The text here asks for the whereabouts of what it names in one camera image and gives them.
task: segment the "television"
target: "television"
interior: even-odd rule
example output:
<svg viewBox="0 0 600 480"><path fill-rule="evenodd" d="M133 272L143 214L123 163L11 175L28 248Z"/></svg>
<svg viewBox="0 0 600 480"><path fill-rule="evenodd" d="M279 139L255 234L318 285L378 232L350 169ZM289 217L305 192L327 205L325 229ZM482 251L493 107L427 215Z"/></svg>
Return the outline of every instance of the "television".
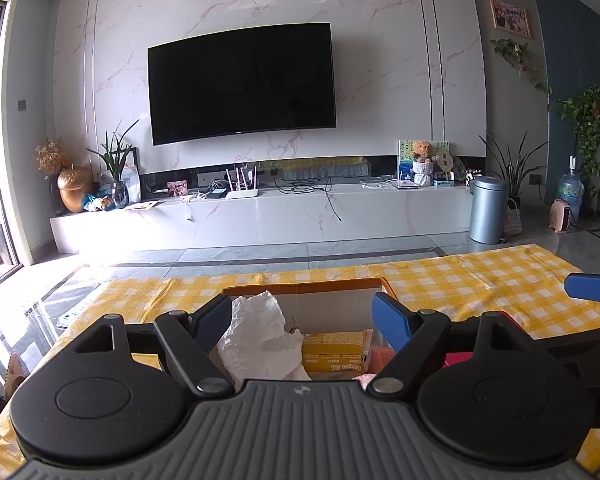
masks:
<svg viewBox="0 0 600 480"><path fill-rule="evenodd" d="M154 146L336 127L329 23L187 38L150 48L148 66Z"/></svg>

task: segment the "teddy bear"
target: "teddy bear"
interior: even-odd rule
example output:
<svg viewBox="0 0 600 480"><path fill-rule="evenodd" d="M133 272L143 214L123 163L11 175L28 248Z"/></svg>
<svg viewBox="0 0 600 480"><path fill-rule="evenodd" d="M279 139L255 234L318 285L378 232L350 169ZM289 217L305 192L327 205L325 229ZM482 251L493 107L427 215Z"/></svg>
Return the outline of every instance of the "teddy bear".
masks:
<svg viewBox="0 0 600 480"><path fill-rule="evenodd" d="M426 140L418 140L413 143L413 160L417 162L430 162L433 146Z"/></svg>
<svg viewBox="0 0 600 480"><path fill-rule="evenodd" d="M433 146L426 140L418 140L413 143L413 181L420 187L431 186L433 162L431 154Z"/></svg>

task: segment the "door frame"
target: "door frame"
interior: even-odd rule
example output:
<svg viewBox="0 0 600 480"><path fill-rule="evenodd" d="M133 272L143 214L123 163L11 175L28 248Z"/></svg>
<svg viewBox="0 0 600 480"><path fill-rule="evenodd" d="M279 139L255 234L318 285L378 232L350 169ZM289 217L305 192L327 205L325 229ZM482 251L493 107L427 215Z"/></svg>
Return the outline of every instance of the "door frame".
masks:
<svg viewBox="0 0 600 480"><path fill-rule="evenodd" d="M4 3L4 13L0 21L0 197L2 199L4 220L8 226L7 231L11 235L17 259L21 264L28 266L33 264L33 258L25 236L22 218L16 206L15 182L11 171L6 120L9 47L18 0L0 0L0 2Z"/></svg>

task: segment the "blue wall panel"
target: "blue wall panel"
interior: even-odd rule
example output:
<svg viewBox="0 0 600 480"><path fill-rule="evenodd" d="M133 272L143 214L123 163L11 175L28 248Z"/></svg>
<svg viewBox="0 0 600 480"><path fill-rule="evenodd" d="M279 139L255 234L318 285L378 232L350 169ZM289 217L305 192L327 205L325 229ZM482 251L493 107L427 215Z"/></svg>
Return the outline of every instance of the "blue wall panel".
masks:
<svg viewBox="0 0 600 480"><path fill-rule="evenodd" d="M600 15L578 0L536 0L536 4L554 97L576 97L587 86L600 86ZM561 121L554 105L549 118L546 200L555 197L574 144L573 121Z"/></svg>

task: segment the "metal trash bin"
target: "metal trash bin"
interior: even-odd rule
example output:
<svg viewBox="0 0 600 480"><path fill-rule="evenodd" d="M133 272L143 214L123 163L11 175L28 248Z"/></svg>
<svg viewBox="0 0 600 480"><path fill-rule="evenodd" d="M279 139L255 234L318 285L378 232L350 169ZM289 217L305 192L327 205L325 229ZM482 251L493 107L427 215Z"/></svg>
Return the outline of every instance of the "metal trash bin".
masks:
<svg viewBox="0 0 600 480"><path fill-rule="evenodd" d="M471 208L469 238L481 244L497 244L504 232L509 183L494 176L479 176L471 181L474 204Z"/></svg>

